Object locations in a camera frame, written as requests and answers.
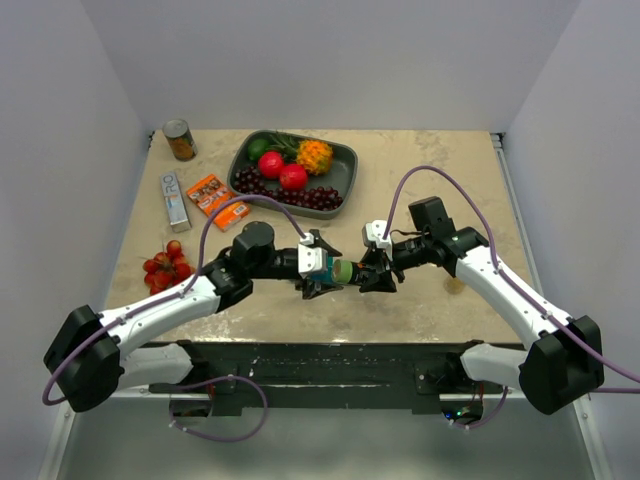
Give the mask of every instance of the gray tray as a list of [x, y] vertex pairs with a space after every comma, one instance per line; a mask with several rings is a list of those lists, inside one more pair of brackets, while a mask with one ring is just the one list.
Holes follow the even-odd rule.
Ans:
[[[257, 138], [266, 138], [267, 140], [269, 140], [270, 136], [275, 133], [276, 132], [274, 130], [258, 130], [256, 132], [253, 132], [245, 139], [242, 146], [238, 149], [236, 157], [233, 159], [233, 163], [231, 164], [231, 168], [229, 169], [229, 175], [227, 176], [227, 185], [234, 194], [242, 195], [242, 193], [233, 188], [233, 179], [236, 172], [249, 165], [256, 165], [256, 162], [252, 162], [249, 160], [249, 156], [247, 154], [249, 143]], [[287, 135], [300, 140], [312, 138], [289, 133], [287, 133]], [[353, 190], [353, 185], [356, 181], [356, 173], [358, 171], [358, 156], [356, 155], [356, 152], [354, 152], [353, 149], [347, 147], [346, 145], [328, 142], [326, 140], [322, 141], [328, 143], [333, 149], [333, 164], [331, 165], [331, 169], [329, 170], [329, 172], [327, 172], [325, 175], [309, 175], [309, 183], [307, 183], [307, 186], [305, 188], [309, 190], [311, 188], [317, 187], [333, 187], [342, 197], [342, 205], [340, 205], [335, 210], [322, 212], [313, 210], [311, 208], [303, 208], [297, 207], [295, 205], [288, 205], [286, 203], [280, 203], [294, 215], [319, 219], [334, 218], [335, 216], [340, 214], [344, 206], [347, 204], [347, 200], [349, 200], [349, 197], [351, 196], [351, 191]], [[269, 190], [274, 190], [280, 186], [277, 180], [264, 179], [264, 182]], [[261, 201], [251, 202], [251, 204], [260, 205], [261, 207], [265, 207], [271, 210], [275, 210], [276, 208], [271, 203]]]

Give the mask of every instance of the orange snack package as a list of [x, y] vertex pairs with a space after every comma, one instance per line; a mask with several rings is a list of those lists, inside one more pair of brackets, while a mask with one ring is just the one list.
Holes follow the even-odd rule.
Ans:
[[[188, 189], [187, 196], [193, 203], [198, 205], [200, 210], [209, 216], [222, 202], [233, 198], [234, 195], [218, 177], [211, 174]], [[225, 232], [229, 227], [239, 222], [242, 217], [246, 217], [248, 214], [249, 206], [246, 203], [234, 203], [222, 210], [213, 220], [213, 223]]]

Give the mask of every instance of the green lime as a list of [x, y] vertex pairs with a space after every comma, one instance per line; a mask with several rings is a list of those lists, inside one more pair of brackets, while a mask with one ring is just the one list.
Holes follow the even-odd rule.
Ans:
[[269, 140], [264, 138], [256, 138], [249, 144], [249, 148], [247, 149], [247, 153], [249, 154], [249, 160], [252, 162], [257, 162], [260, 160], [260, 157], [267, 153], [267, 150], [271, 148], [271, 143]]

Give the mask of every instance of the white wall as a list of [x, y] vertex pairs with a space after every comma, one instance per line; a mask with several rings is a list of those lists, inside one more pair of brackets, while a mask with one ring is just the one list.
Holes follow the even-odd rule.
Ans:
[[[640, 3], [583, 0], [507, 132], [546, 294], [640, 372]], [[607, 370], [606, 385], [631, 385]], [[616, 478], [638, 478], [640, 397], [594, 395]]]
[[0, 477], [21, 480], [55, 415], [42, 357], [101, 306], [145, 136], [77, 0], [5, 2], [0, 65]]
[[578, 0], [82, 0], [146, 126], [504, 131]]

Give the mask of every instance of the marble tabletop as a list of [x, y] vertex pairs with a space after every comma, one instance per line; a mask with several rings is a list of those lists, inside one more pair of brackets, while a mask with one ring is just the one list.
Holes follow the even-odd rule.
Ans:
[[[527, 265], [487, 132], [288, 130], [353, 148], [358, 154], [358, 175], [353, 194], [342, 213], [332, 220], [298, 217], [304, 230], [319, 228], [323, 237], [344, 258], [359, 260], [364, 252], [361, 229], [369, 221], [386, 219], [395, 188], [407, 170], [434, 165], [446, 170], [476, 201], [496, 238], [498, 253], [526, 281]], [[185, 199], [193, 228], [173, 233], [160, 189], [160, 175], [175, 171], [184, 191], [209, 173], [226, 179], [234, 154], [249, 130], [194, 130], [199, 149], [189, 162], [175, 160], [160, 131], [151, 142], [124, 242], [108, 296], [113, 308], [148, 296], [142, 263], [163, 244], [178, 239], [195, 264], [204, 214]], [[456, 227], [473, 226], [484, 234], [480, 221], [460, 194], [432, 172], [411, 177], [400, 197], [393, 227], [412, 230], [410, 202], [440, 196]], [[276, 230], [276, 248], [295, 246], [297, 235], [277, 212], [253, 207], [250, 215], [229, 231], [212, 228], [207, 239], [207, 260], [231, 244], [251, 220], [270, 223]], [[255, 280], [254, 293], [240, 304], [208, 318], [184, 324], [159, 339], [174, 341], [261, 342], [489, 342], [517, 341], [517, 337], [482, 298], [469, 287], [452, 281], [447, 273], [423, 266], [406, 272], [395, 294], [360, 294], [345, 288], [311, 301], [303, 301], [291, 283]]]

